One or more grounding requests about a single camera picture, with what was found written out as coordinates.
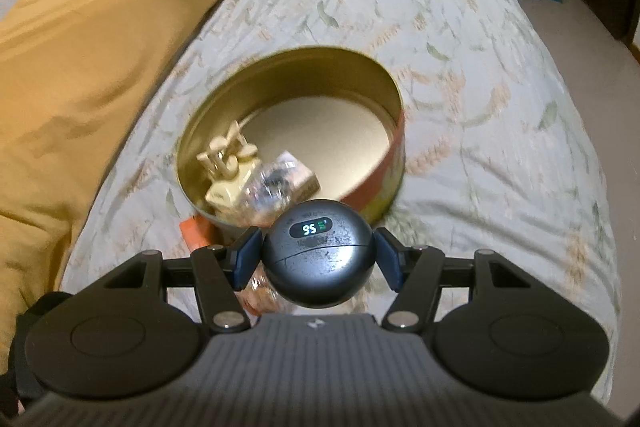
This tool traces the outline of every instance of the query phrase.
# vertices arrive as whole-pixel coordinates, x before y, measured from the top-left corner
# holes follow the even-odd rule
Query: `bed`
[[[193,210],[174,158],[190,115],[239,68],[317,44],[373,57],[401,89],[406,171],[382,224],[407,244],[451,255],[492,248],[593,315],[611,345],[594,389],[606,401],[620,311],[606,181],[517,0],[222,0],[130,133],[73,247],[62,290],[77,292],[147,248],[187,256],[178,223]],[[380,317],[392,298],[375,271],[329,312]],[[193,293],[171,299],[197,316]],[[439,313],[463,301],[447,293]]]

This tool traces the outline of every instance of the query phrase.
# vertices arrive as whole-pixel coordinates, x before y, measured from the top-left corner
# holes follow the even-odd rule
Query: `white comforter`
[[[310,44],[364,52],[401,88],[406,175],[384,224],[408,244],[452,255],[492,248],[593,315],[611,342],[594,390],[606,400],[620,306],[606,182],[517,0],[224,0],[131,133],[62,289],[79,291],[145,248],[186,256],[178,223],[192,209],[174,157],[190,115],[238,68]],[[374,272],[339,309],[380,317],[392,298]],[[461,299],[448,294],[441,313]],[[197,316],[193,295],[175,302]]]

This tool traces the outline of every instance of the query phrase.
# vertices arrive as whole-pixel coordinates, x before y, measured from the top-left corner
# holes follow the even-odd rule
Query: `open tin can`
[[[369,223],[382,217],[402,180],[402,100],[382,66],[331,47],[271,55],[214,90],[178,145],[180,187],[197,212],[230,238],[242,229],[218,219],[205,200],[210,180],[196,155],[234,120],[263,162],[289,151],[315,172],[320,190],[313,198],[342,201]]]

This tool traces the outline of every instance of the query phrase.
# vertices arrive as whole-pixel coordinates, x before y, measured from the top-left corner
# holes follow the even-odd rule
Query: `metal screw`
[[[213,315],[213,323],[220,328],[235,328],[244,322],[241,313],[228,311]]]
[[[410,328],[418,323],[420,317],[418,317],[414,312],[400,311],[393,312],[386,318],[386,320],[396,328]]]

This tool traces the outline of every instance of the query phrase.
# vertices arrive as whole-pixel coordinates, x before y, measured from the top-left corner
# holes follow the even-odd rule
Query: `logo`
[[[319,330],[320,328],[324,328],[325,324],[326,322],[322,319],[313,319],[312,321],[309,321],[308,323],[306,323],[306,325],[313,330]]]

